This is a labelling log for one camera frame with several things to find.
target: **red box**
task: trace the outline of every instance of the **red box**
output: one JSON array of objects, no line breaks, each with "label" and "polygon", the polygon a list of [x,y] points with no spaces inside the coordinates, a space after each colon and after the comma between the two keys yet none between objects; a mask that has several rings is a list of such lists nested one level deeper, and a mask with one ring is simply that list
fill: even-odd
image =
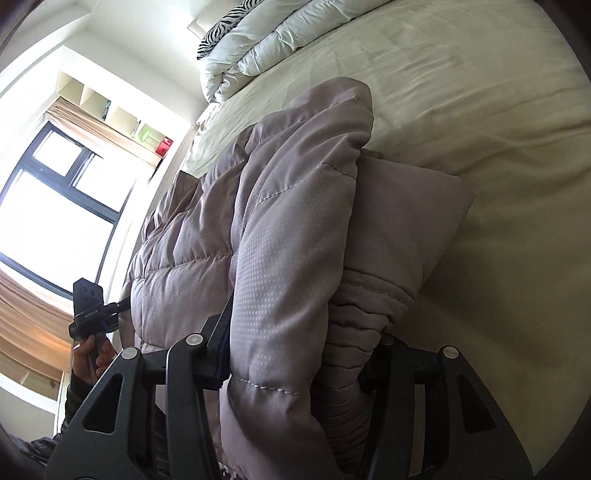
[{"label": "red box", "polygon": [[172,140],[170,140],[168,137],[164,137],[164,140],[160,142],[160,145],[156,149],[156,155],[160,155],[161,157],[163,157],[172,144]]}]

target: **black plastic bracket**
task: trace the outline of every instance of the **black plastic bracket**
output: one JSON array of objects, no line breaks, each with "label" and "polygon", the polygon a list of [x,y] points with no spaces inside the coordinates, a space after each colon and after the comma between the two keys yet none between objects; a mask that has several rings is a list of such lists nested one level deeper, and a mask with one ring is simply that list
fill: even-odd
[{"label": "black plastic bracket", "polygon": [[380,345],[360,377],[376,390],[358,479],[408,478],[415,385],[425,386],[422,472],[416,480],[530,480],[530,462],[503,412],[454,347],[409,348],[394,337]]},{"label": "black plastic bracket", "polygon": [[175,480],[220,480],[203,390],[229,377],[233,296],[201,333],[167,351],[121,352],[68,426],[45,471],[48,480],[158,480],[155,387],[167,386],[168,467]]}]

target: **person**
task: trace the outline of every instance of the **person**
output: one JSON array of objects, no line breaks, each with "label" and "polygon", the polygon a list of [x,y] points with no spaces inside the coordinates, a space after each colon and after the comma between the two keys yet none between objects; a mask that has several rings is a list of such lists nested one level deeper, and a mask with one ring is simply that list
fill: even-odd
[{"label": "person", "polygon": [[8,435],[17,449],[21,452],[29,467],[43,475],[43,470],[53,450],[65,434],[68,424],[90,393],[92,387],[98,379],[107,370],[117,352],[109,339],[105,339],[101,345],[101,352],[96,359],[96,372],[91,371],[88,362],[88,354],[95,347],[95,336],[89,336],[84,342],[76,345],[72,354],[72,375],[70,385],[66,393],[66,418],[61,425],[60,431],[53,437],[44,437],[41,439],[26,442],[13,435]]}]

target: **hand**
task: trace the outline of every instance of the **hand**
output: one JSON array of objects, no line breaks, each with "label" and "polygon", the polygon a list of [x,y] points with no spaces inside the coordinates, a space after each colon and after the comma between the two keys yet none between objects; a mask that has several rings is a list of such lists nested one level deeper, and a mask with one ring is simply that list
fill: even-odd
[{"label": "hand", "polygon": [[91,335],[80,345],[74,347],[72,355],[72,370],[74,371],[74,375],[88,385],[94,385],[117,356],[117,352],[115,352],[113,345],[111,345],[109,339],[106,338],[101,346],[101,352],[96,358],[96,372],[91,372],[87,356],[94,347],[95,336]]}]

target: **white bed sheet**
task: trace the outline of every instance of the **white bed sheet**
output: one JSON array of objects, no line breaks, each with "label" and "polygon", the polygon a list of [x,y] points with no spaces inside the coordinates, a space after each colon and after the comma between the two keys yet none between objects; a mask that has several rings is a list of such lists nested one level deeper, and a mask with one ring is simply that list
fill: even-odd
[{"label": "white bed sheet", "polygon": [[415,308],[410,345],[457,346],[534,469],[591,394],[591,84],[532,0],[396,0],[210,107],[184,169],[335,77],[366,82],[368,148],[463,178],[476,202]]}]

